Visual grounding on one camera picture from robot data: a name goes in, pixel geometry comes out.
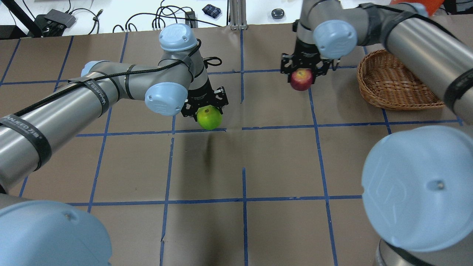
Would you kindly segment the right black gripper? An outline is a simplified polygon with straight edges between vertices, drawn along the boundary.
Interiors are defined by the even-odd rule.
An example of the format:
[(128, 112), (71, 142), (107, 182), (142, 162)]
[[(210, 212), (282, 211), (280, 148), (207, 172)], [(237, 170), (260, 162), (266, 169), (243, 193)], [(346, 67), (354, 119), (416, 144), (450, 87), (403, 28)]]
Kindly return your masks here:
[(287, 83), (290, 83), (295, 68), (312, 69), (315, 80), (320, 76), (325, 76), (331, 65), (331, 59), (321, 59), (318, 48), (314, 44), (296, 39), (294, 53), (282, 54), (279, 72), (286, 75)]

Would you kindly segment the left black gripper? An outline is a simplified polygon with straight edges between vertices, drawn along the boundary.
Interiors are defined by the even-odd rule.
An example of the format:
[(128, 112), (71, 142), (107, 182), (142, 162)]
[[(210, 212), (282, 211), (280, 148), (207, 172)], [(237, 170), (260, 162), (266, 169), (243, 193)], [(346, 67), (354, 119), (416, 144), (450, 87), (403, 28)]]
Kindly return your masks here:
[(199, 107), (212, 105), (220, 114), (223, 114), (223, 108), (228, 104), (225, 87), (220, 86), (213, 90), (211, 81), (206, 77), (205, 81), (201, 85), (197, 85), (196, 89), (188, 90), (187, 104), (184, 104), (180, 113), (183, 117), (191, 117), (195, 122), (198, 122), (197, 112)]

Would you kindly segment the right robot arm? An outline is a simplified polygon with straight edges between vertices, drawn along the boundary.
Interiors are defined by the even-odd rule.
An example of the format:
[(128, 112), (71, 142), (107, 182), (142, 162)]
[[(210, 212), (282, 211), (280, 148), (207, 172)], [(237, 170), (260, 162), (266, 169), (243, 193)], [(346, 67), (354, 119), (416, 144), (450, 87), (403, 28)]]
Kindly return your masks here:
[(365, 101), (388, 110), (447, 107), (462, 128), (422, 126), (371, 149), (362, 202), (380, 242), (375, 266), (472, 265), (472, 49), (419, 2), (304, 0), (295, 51), (280, 72), (304, 91), (356, 46), (382, 44), (358, 65)]

